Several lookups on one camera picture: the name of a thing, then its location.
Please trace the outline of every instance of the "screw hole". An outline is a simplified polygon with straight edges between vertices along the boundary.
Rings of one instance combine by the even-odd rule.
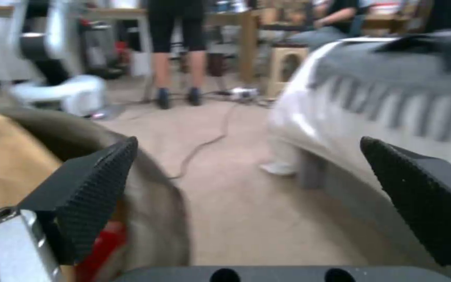
[[[15,207],[4,207],[0,209],[0,223],[3,221],[13,218],[19,214],[18,209]]]
[[[240,276],[232,269],[222,268],[211,276],[210,282],[241,282]]]
[[[349,272],[340,268],[332,268],[326,271],[325,282],[356,282],[356,280]]]

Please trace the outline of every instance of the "textured rubber pad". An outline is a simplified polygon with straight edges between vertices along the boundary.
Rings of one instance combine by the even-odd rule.
[[[66,161],[18,207],[36,212],[59,264],[88,256],[111,217],[136,157],[135,137]]]
[[[370,137],[361,150],[422,245],[438,264],[451,265],[451,164]]]

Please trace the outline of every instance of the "black shoe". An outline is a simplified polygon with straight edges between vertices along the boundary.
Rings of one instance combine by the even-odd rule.
[[[158,98],[156,100],[156,104],[158,104],[159,108],[162,110],[170,109],[170,94],[168,93],[168,89],[159,88],[158,90]]]
[[[189,91],[188,102],[193,106],[200,106],[202,104],[201,92],[199,91],[199,89],[193,87],[191,91]]]

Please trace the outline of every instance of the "brown cloth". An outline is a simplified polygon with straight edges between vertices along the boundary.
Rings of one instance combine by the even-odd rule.
[[[61,161],[11,119],[0,116],[0,208],[14,206],[49,177]],[[71,267],[62,267],[73,281]]]

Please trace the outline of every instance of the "black shorts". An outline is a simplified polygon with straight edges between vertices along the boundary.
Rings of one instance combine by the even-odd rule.
[[[173,3],[168,3],[168,0],[151,0],[148,14],[154,53],[170,53],[171,38],[176,22],[181,24],[183,45],[188,51],[206,49],[202,1],[173,0]]]

